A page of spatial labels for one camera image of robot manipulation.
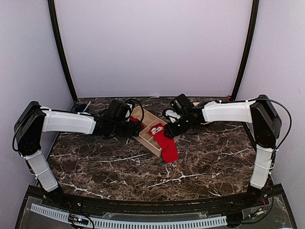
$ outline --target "black cable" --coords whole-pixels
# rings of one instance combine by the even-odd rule
[[[267,211],[267,213],[264,214],[259,220],[254,221],[254,222],[244,222],[244,221],[246,221],[246,220],[248,220],[248,219],[251,219],[251,218],[245,218],[245,219],[242,219],[242,220],[236,221],[236,222],[230,222],[230,221],[228,221],[228,222],[227,222],[228,224],[238,224],[238,223],[241,223],[241,224],[254,224],[254,223],[258,223],[258,222],[262,221],[264,218],[267,217],[267,215],[269,215],[269,213],[270,213],[271,210],[272,210],[273,204],[274,204],[274,186],[273,186],[273,182],[272,182],[272,179],[271,179],[270,174],[269,174],[268,176],[269,176],[269,179],[270,179],[270,181],[271,181],[272,203],[271,203],[271,207],[269,208],[269,210]]]
[[[142,118],[141,118],[141,120],[140,120],[140,123],[142,123],[143,120],[144,120],[144,109],[143,109],[142,104],[141,104],[141,103],[139,102],[139,100],[137,100],[137,99],[128,99],[128,100],[126,100],[125,102],[128,103],[129,101],[135,101],[135,102],[140,106],[141,111],[142,111]]]
[[[275,195],[274,195],[274,186],[273,186],[273,182],[272,182],[271,176],[269,175],[269,177],[270,177],[271,189],[272,189],[272,203],[271,203],[271,207],[269,208],[269,211],[267,211],[266,214],[264,214],[259,220],[255,221],[255,222],[242,222],[242,224],[254,224],[254,223],[258,223],[258,222],[262,221],[264,218],[266,218],[267,215],[269,215],[269,213],[271,212],[273,204],[274,204],[274,201],[275,201]]]
[[[29,113],[27,114],[27,116],[25,116],[25,117],[23,118],[23,120],[27,120],[27,119],[30,117],[30,115],[32,115],[33,113],[34,113],[34,111],[29,112]],[[15,152],[19,152],[19,150],[15,148],[15,140],[16,140],[17,133],[18,133],[18,131],[20,130],[21,126],[22,126],[22,125],[21,125],[21,123],[20,123],[19,126],[18,126],[18,128],[17,128],[17,130],[15,131],[15,134],[14,134],[14,137],[13,137],[12,148],[13,148],[13,150],[14,150]]]
[[[285,109],[285,111],[287,112],[287,114],[289,116],[289,120],[290,120],[289,128],[288,128],[287,133],[285,134],[284,138],[282,139],[282,141],[275,148],[275,150],[277,150],[281,146],[281,144],[286,140],[287,136],[290,133],[290,130],[291,130],[291,127],[292,127],[292,117],[291,117],[291,114],[290,114],[289,110],[283,104],[279,103],[278,101],[275,101],[275,100],[272,100],[272,99],[264,99],[264,98],[250,99],[248,101],[251,102],[251,101],[255,101],[255,100],[269,101],[269,102],[278,104],[279,106],[281,106],[282,108]]]
[[[73,222],[73,220],[72,220],[71,222],[69,222],[69,223],[71,223],[71,224],[73,225],[73,226],[71,226],[71,225],[70,225],[70,226],[71,226],[72,228],[74,228],[74,229],[84,228],[84,227],[79,227],[79,226],[75,225],[74,222]]]
[[[62,113],[68,113],[68,114],[79,114],[79,115],[83,115],[83,116],[88,116],[88,117],[92,117],[94,119],[96,119],[97,121],[108,121],[111,123],[114,123],[116,125],[120,125],[120,126],[125,126],[125,127],[130,127],[128,124],[124,124],[120,121],[115,121],[109,118],[105,118],[105,117],[100,117],[98,115],[94,115],[94,114],[85,114],[85,113],[79,113],[79,112],[74,112],[74,111],[63,111],[63,110],[57,110],[57,109],[46,109],[46,108],[42,108],[42,111],[56,111],[56,112],[62,112]]]
[[[89,216],[86,216],[85,214],[83,214],[83,213],[81,213],[81,212],[78,212],[78,211],[75,211],[75,210],[72,210],[72,209],[63,208],[63,207],[61,207],[61,206],[55,204],[55,203],[48,197],[48,195],[44,195],[44,196],[45,196],[52,204],[54,204],[55,206],[57,206],[57,207],[60,208],[60,209],[66,210],[66,211],[68,211],[69,213],[70,213],[70,212],[74,212],[74,213],[76,213],[76,214],[78,214],[78,215],[85,216],[85,217],[92,223],[92,229],[95,228],[94,222],[93,222],[93,220],[92,220]]]

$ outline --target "small blue object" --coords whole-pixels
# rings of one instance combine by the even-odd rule
[[[84,109],[86,108],[87,104],[80,104],[77,107],[74,108],[75,112],[83,112]]]

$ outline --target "brown marble surface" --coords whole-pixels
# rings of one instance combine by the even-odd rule
[[[91,101],[100,111],[113,98]],[[137,98],[158,117],[172,98]],[[190,98],[193,102],[213,98]],[[240,123],[217,122],[182,135],[179,159],[166,164],[132,137],[61,133],[49,156],[50,167],[66,193],[117,200],[187,200],[246,191],[255,152]]]

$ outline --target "white wall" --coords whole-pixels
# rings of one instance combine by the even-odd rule
[[[14,228],[32,176],[24,159],[11,148],[13,127],[32,101],[69,109],[65,82],[46,0],[0,3],[0,227]],[[44,134],[47,155],[55,134]]]
[[[79,97],[227,96],[252,0],[57,0]]]
[[[305,2],[260,1],[253,45],[238,99],[266,94],[291,112],[291,134],[280,148],[273,177],[282,183],[298,228],[305,228]],[[289,122],[278,108],[284,134]]]

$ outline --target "red sock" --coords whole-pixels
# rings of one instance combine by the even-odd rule
[[[153,126],[149,134],[154,137],[162,148],[162,157],[166,163],[174,162],[178,159],[175,141],[164,136],[164,126],[161,123]]]
[[[137,118],[134,118],[134,117],[132,117],[132,116],[130,116],[130,121],[134,121],[134,122],[139,122],[140,120],[139,119],[137,119]],[[143,130],[145,128],[145,126],[144,126],[144,124],[143,123],[141,123],[141,130]]]

